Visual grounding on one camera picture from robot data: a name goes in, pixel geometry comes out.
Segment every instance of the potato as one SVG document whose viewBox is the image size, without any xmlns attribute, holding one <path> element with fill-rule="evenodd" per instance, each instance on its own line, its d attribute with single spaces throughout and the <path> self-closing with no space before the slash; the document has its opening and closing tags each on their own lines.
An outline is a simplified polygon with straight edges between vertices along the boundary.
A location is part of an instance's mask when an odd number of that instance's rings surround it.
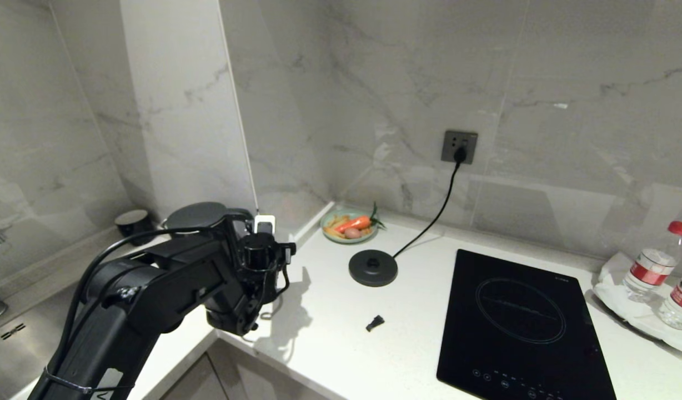
<svg viewBox="0 0 682 400">
<path fill-rule="evenodd" d="M 356 228 L 348 228 L 344 231 L 346 239 L 357 239 L 361 237 L 361 231 Z"/>
</svg>

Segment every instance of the power cord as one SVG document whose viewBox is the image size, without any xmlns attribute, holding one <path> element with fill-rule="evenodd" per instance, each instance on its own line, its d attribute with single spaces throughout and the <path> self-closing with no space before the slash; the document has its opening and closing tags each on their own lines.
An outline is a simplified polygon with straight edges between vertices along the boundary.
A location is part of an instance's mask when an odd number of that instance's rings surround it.
<svg viewBox="0 0 682 400">
<path fill-rule="evenodd" d="M 415 236 L 415 238 L 411 241 L 408 242 L 407 245 L 403 246 L 397 253 L 393 255 L 393 258 L 396 258 L 400 253 L 405 251 L 410 245 L 415 243 L 416 240 L 420 238 L 420 236 L 424 235 L 425 232 L 430 230 L 432 228 L 432 225 L 435 225 L 435 222 L 440 218 L 440 215 L 442 215 L 442 212 L 445 211 L 445 207 L 447 206 L 447 202 L 450 200 L 450 195 L 452 194 L 452 186 L 455 183 L 455 175 L 457 174 L 457 170 L 460 169 L 460 164 L 462 164 L 466 159 L 467 159 L 467 151 L 465 150 L 465 147 L 462 146 L 457 151 L 455 152 L 454 155 L 455 159 L 455 170 L 452 172 L 452 177 L 450 178 L 450 188 L 447 190 L 447 197 L 445 197 L 445 202 L 442 203 L 442 208 L 440 208 L 440 212 L 437 213 L 437 216 L 435 216 L 435 219 L 430 222 L 430 225 L 427 225 L 427 228 L 425 228 L 422 232 L 420 232 L 419 235 Z"/>
</svg>

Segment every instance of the red bottle cap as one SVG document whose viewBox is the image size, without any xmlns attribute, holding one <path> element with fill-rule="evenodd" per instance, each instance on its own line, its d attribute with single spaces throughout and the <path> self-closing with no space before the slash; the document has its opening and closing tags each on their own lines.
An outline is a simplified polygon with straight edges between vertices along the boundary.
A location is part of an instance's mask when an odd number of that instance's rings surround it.
<svg viewBox="0 0 682 400">
<path fill-rule="evenodd" d="M 669 225 L 668 230 L 675 235 L 682 236 L 682 222 L 672 221 L 671 224 Z"/>
</svg>

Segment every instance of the black cup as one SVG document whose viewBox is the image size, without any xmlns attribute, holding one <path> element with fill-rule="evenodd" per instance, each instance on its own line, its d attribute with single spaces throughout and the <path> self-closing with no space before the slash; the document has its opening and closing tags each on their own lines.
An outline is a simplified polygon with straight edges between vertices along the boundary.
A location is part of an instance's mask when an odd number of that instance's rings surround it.
<svg viewBox="0 0 682 400">
<path fill-rule="evenodd" d="M 151 217 L 146 210 L 131 210 L 123 213 L 114 220 L 121 236 L 128 238 L 136 233 L 153 231 Z M 131 241 L 134 246 L 141 246 L 153 240 L 153 236 L 138 238 Z"/>
</svg>

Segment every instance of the french fries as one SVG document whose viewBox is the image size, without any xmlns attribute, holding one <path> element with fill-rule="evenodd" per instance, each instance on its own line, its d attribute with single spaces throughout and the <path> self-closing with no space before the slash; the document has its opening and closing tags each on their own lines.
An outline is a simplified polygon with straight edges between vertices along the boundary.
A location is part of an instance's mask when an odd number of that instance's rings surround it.
<svg viewBox="0 0 682 400">
<path fill-rule="evenodd" d="M 344 236 L 343 233 L 336 232 L 333 228 L 330 228 L 329 226 L 324 226 L 324 232 L 326 232 L 326 234 L 334 236 L 335 238 L 346 239 L 346 236 Z"/>
<path fill-rule="evenodd" d="M 326 224 L 326 226 L 328 226 L 328 228 L 335 229 L 337 226 L 347 223 L 349 220 L 351 220 L 351 218 L 348 215 L 334 215 L 334 218 L 332 218 L 331 221 Z"/>
</svg>

